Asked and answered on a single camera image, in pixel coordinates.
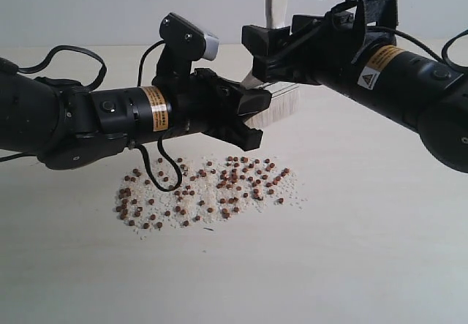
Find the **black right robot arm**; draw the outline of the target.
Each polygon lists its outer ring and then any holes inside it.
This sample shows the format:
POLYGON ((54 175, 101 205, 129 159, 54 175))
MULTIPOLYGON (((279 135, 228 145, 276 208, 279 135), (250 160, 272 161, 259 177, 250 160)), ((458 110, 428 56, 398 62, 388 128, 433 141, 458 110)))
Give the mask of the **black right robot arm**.
POLYGON ((323 16, 296 15, 282 29, 244 26, 253 75, 326 86, 417 133, 439 162, 466 172, 467 75, 399 48, 366 11, 362 1, 345 2, 323 16))

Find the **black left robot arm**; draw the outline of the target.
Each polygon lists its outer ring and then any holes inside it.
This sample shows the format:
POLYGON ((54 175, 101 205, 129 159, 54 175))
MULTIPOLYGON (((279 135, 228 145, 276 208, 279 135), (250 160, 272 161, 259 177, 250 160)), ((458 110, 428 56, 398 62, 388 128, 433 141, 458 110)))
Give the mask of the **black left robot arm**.
POLYGON ((271 104, 207 68, 163 56, 150 86, 90 91, 75 80, 31 79, 1 60, 1 148, 71 170, 146 143, 195 133, 244 151, 262 132, 246 125, 271 104))

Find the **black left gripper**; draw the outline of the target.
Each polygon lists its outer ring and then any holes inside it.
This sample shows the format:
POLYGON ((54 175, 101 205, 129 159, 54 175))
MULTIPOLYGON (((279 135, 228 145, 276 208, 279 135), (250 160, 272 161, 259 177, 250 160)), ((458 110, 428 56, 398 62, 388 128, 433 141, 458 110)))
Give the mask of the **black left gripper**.
POLYGON ((153 141, 203 133, 243 151, 260 147, 263 131, 248 127, 240 116, 268 109, 270 91, 246 89, 209 68, 190 72, 187 67, 158 66, 151 84, 162 92, 169 116, 169 129, 154 133, 153 141))

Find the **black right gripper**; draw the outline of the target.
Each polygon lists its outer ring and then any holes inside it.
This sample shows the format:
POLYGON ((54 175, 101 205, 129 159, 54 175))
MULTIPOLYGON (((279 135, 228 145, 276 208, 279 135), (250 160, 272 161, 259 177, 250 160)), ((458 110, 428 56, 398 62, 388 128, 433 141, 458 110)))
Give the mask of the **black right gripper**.
POLYGON ((379 46, 396 44, 396 28, 366 24, 362 9, 341 4, 323 16, 294 15, 278 29, 243 26, 252 74, 264 83, 339 83, 379 46))

